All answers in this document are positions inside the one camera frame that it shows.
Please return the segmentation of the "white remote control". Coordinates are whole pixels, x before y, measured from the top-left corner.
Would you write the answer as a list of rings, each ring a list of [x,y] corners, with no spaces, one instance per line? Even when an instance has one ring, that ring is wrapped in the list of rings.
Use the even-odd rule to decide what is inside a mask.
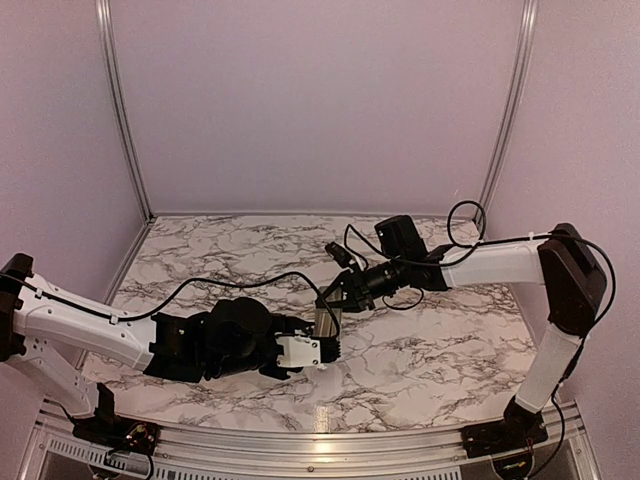
[[[336,326],[328,310],[324,307],[314,311],[313,337],[331,338],[337,335]]]

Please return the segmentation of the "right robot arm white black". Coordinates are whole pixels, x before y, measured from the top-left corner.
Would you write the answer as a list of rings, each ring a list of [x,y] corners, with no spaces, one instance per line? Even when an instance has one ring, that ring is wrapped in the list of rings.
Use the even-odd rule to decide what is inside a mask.
[[[423,292],[484,284],[544,287],[549,325],[525,380],[495,428],[502,446],[519,446],[533,433],[534,419],[571,375],[588,335],[612,305],[616,279],[606,254],[569,223],[548,233],[472,245],[451,241],[433,250],[427,249],[408,215],[379,222],[375,232],[377,252],[385,260],[366,269],[345,245],[326,246],[342,271],[317,296],[317,307],[360,313],[404,287]]]

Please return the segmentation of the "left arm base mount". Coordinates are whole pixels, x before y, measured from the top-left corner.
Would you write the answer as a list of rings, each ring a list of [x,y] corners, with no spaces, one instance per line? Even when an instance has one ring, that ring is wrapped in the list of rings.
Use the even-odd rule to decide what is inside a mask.
[[[156,423],[118,417],[113,424],[98,419],[77,420],[73,427],[76,438],[109,447],[115,451],[152,455],[159,439]]]

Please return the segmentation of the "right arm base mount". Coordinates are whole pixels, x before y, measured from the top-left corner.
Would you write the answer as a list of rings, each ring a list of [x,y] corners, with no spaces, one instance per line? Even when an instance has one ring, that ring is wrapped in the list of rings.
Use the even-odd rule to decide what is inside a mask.
[[[549,438],[541,419],[535,420],[528,429],[517,422],[497,420],[465,426],[460,433],[468,458],[525,449]]]

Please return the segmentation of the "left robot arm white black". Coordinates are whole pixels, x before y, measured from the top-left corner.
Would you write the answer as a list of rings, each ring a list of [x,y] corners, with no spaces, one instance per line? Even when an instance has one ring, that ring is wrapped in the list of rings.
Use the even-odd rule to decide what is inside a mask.
[[[1,269],[1,360],[86,420],[106,445],[125,438],[113,413],[113,395],[83,377],[57,350],[65,343],[164,380],[201,380],[257,370],[286,379],[324,364],[312,323],[271,313],[241,297],[220,300],[189,317],[160,312],[140,316],[60,290],[32,271],[33,260],[14,255]]]

